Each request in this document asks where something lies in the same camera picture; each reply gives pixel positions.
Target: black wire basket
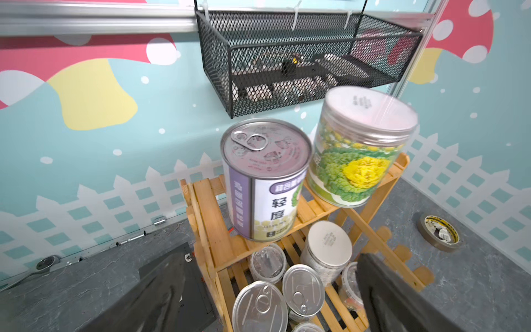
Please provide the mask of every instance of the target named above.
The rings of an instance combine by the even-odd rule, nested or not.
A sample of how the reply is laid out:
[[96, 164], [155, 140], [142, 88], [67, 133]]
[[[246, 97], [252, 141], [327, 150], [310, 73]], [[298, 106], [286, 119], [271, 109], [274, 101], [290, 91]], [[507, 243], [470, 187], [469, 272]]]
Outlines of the black wire basket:
[[230, 118], [398, 82], [422, 39], [363, 12], [196, 15], [203, 68]]

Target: tape roll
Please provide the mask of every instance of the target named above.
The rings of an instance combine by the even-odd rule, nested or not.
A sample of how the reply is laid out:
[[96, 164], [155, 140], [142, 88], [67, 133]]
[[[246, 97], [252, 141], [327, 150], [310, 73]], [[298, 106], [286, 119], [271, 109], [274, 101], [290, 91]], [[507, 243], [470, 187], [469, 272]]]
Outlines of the tape roll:
[[417, 222], [418, 231], [435, 248], [453, 252], [462, 243], [457, 230], [446, 220], [432, 215], [424, 215]]

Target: white picket fence painting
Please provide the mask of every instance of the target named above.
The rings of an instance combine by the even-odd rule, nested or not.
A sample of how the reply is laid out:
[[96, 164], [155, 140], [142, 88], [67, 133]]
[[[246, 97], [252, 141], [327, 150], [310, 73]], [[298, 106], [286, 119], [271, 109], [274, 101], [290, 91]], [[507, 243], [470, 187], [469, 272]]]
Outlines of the white picket fence painting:
[[[531, 220], [520, 213], [526, 208], [525, 211], [531, 210], [531, 188], [514, 188], [507, 183], [509, 170], [489, 174], [481, 169], [481, 156], [464, 160], [457, 155], [458, 144], [442, 148], [437, 145], [437, 134], [424, 138], [419, 130], [417, 128], [405, 147], [412, 161], [402, 177], [531, 273], [531, 262], [528, 260], [531, 257], [526, 254], [526, 249], [522, 249], [531, 249]], [[451, 162], [461, 167], [456, 171], [457, 166], [452, 164], [449, 168], [456, 171], [453, 172], [447, 168]], [[469, 182], [471, 176], [476, 181], [472, 179], [472, 183]], [[478, 181], [476, 176], [484, 181], [479, 184], [481, 180]], [[512, 196], [505, 202], [496, 199], [492, 194], [499, 189], [509, 194], [502, 193], [505, 198]], [[503, 223], [509, 218], [521, 225], [511, 229], [507, 224], [514, 225], [514, 220]]]
[[[182, 161], [177, 160], [174, 172], [166, 175], [160, 175], [159, 172], [148, 167], [145, 181], [139, 183], [131, 184], [126, 179], [116, 175], [114, 190], [108, 192], [98, 194], [90, 188], [79, 185], [78, 200], [66, 204], [61, 205], [53, 200], [37, 196], [36, 207], [38, 211], [29, 215], [17, 217], [0, 211], [0, 231], [5, 232], [12, 238], [7, 243], [0, 245], [0, 272], [2, 272], [4, 277], [6, 275], [14, 276], [28, 269], [24, 264], [31, 265], [32, 262], [51, 254], [64, 257], [65, 253], [75, 251], [77, 249], [75, 246], [78, 246], [80, 250], [84, 250], [97, 245], [98, 243], [95, 239], [98, 237], [103, 236], [103, 238], [115, 239], [129, 233], [128, 231], [132, 229], [151, 225], [154, 217], [164, 215], [167, 218], [171, 218], [176, 216], [177, 213], [184, 213], [186, 207], [184, 200], [177, 202], [174, 198], [175, 204], [172, 203], [171, 197], [182, 194], [180, 185], [177, 185], [173, 180], [180, 181], [184, 178], [190, 183], [192, 182], [191, 175], [194, 176], [195, 181], [198, 180], [198, 173], [201, 174], [202, 178], [213, 178], [218, 175], [215, 175], [215, 168], [218, 167], [217, 169], [220, 170], [220, 166], [221, 160], [212, 161], [207, 154], [203, 153], [197, 167], [188, 168]], [[152, 196], [140, 199], [136, 191], [146, 188], [151, 190]], [[115, 197], [120, 197], [123, 205], [109, 208], [104, 200]], [[149, 204], [154, 202], [156, 202], [159, 209], [151, 211], [156, 206]], [[83, 207], [86, 207], [91, 213], [90, 216], [75, 220], [68, 213], [68, 211]], [[115, 215], [127, 211], [132, 218], [120, 223]], [[27, 223], [44, 218], [52, 222], [55, 227], [36, 232], [27, 225]], [[99, 222], [103, 228], [89, 234], [82, 226], [93, 222]], [[55, 238], [55, 242], [62, 243], [52, 245], [46, 240], [46, 238], [60, 233], [64, 233], [66, 237], [61, 234]], [[26, 254], [20, 258], [12, 258], [5, 253], [10, 250]]]

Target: tin can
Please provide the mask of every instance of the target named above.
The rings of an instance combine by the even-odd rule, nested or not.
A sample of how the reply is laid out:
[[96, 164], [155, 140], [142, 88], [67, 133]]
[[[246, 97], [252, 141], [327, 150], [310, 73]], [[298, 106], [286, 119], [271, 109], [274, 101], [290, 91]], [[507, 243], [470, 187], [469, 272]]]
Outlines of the tin can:
[[301, 263], [314, 269], [327, 287], [341, 274], [351, 256], [348, 234], [334, 223], [321, 221], [313, 224], [308, 232]]
[[314, 139], [308, 183], [339, 207], [363, 205], [417, 127], [402, 101], [361, 87], [330, 89]]
[[306, 322], [297, 324], [293, 329], [293, 332], [324, 332], [324, 330], [314, 323]]
[[236, 297], [232, 324], [234, 332], [285, 332], [288, 326], [286, 301], [271, 283], [254, 282]]
[[249, 270], [254, 280], [276, 284], [282, 280], [288, 261], [284, 251], [275, 243], [251, 255]]
[[288, 317], [296, 322], [312, 320], [324, 304], [324, 287], [309, 266], [296, 264], [282, 279], [282, 293], [289, 307]]
[[231, 126], [221, 138], [227, 205], [234, 229], [269, 242], [293, 226], [311, 142], [296, 126], [257, 118]]

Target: wooden rack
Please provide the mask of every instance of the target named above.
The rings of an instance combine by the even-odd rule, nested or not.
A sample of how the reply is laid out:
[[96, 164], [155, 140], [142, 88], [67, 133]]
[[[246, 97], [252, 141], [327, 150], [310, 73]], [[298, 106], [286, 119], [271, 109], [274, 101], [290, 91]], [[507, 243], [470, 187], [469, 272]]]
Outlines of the wooden rack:
[[[408, 164], [409, 157], [406, 154], [400, 154], [363, 211], [358, 214], [354, 209], [341, 208], [334, 222], [342, 226], [350, 217], [354, 221], [354, 226], [349, 232], [352, 244], [358, 241], [362, 233], [365, 234], [369, 242], [361, 252], [380, 252], [391, 269], [396, 271], [411, 287], [420, 291], [434, 281], [431, 271], [424, 266], [411, 271], [405, 264], [412, 256], [409, 248], [398, 245], [394, 250], [391, 249], [387, 245], [387, 241], [392, 236], [391, 231], [385, 226], [375, 231], [369, 226], [369, 222], [376, 215]], [[245, 276], [245, 272], [249, 269], [248, 258], [253, 252], [269, 243], [253, 242], [239, 235], [234, 237], [229, 235], [216, 200], [216, 195], [225, 192], [223, 175], [191, 184], [181, 180], [181, 186], [188, 205], [186, 209], [188, 220], [196, 238], [194, 252], [197, 263], [218, 312], [224, 320], [225, 331], [233, 332], [230, 320], [237, 292], [234, 292], [232, 280], [238, 292], [245, 287], [248, 284]], [[304, 240], [310, 225], [317, 220], [327, 220], [332, 212], [340, 209], [320, 199], [310, 190], [307, 182], [304, 186], [312, 194], [313, 200], [307, 201], [301, 196], [293, 228], [277, 241], [277, 244], [287, 253], [288, 261], [293, 264], [300, 262], [299, 253], [304, 248]], [[365, 312], [351, 312], [339, 299], [334, 286], [340, 287], [340, 279], [338, 278], [335, 285], [326, 287], [326, 294], [341, 318], [336, 319], [326, 302], [320, 315], [332, 332], [365, 331], [369, 326]], [[318, 318], [314, 319], [314, 323], [322, 326]]]

